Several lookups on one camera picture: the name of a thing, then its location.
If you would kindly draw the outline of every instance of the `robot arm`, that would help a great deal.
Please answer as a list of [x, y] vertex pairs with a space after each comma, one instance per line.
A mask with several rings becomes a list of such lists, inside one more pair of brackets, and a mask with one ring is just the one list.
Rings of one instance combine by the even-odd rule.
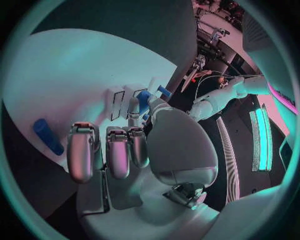
[[193, 102], [189, 115], [197, 122], [208, 119], [224, 109], [230, 100], [245, 98], [248, 94], [270, 94], [265, 77], [247, 79], [236, 77], [223, 89], [211, 91], [197, 98]]

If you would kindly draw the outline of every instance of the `pink light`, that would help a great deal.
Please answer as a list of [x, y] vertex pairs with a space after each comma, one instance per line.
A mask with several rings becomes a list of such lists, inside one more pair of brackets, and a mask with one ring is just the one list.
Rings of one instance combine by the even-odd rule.
[[280, 94], [268, 83], [268, 87], [272, 93], [272, 95], [277, 98], [278, 101], [280, 101], [284, 106], [286, 106], [289, 110], [291, 110], [294, 114], [298, 115], [298, 110], [297, 108], [292, 105], [287, 99], [284, 97], [280, 96]]

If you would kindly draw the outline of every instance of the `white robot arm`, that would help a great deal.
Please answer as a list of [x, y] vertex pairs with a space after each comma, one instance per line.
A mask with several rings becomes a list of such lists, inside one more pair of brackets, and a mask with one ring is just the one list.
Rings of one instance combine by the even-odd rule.
[[265, 77], [236, 77], [223, 89], [213, 90], [194, 100], [189, 115], [197, 122], [208, 119], [224, 109], [230, 100], [245, 98], [248, 94], [270, 94]]

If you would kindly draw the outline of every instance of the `dark wall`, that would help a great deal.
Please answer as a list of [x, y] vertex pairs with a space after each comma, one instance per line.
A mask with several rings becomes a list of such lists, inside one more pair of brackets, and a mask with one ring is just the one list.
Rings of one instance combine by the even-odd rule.
[[177, 66], [167, 86], [172, 92], [197, 52], [190, 0], [67, 0], [33, 34], [65, 28], [112, 34], [163, 56]]

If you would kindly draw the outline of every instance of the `machinery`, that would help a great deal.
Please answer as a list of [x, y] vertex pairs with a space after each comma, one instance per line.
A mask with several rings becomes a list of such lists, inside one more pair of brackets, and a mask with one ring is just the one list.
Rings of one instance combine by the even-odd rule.
[[[91, 122], [71, 125], [68, 170], [79, 183], [76, 212], [91, 239], [259, 239], [274, 226], [274, 219], [286, 212], [300, 180], [298, 58], [284, 34], [275, 30], [277, 25], [266, 21], [268, 15], [261, 6], [240, 2], [250, 14], [257, 14], [257, 21], [266, 29], [245, 16], [243, 47], [264, 77], [236, 77], [222, 89], [196, 98], [188, 113], [143, 90], [130, 99], [128, 124], [108, 127], [105, 139]], [[4, 70], [11, 63], [15, 45], [31, 33], [32, 24], [58, 4], [44, 2], [18, 26], [4, 56]], [[248, 94], [274, 97], [290, 131], [282, 146], [287, 143], [293, 156], [281, 185], [231, 202], [217, 212], [203, 201], [205, 189], [218, 175], [218, 158], [197, 121], [218, 113], [231, 99]], [[140, 122], [145, 111], [153, 124], [148, 136]], [[101, 145], [105, 145], [106, 159]], [[2, 188], [19, 218], [38, 238], [64, 239], [26, 201], [2, 149], [1, 157]]]

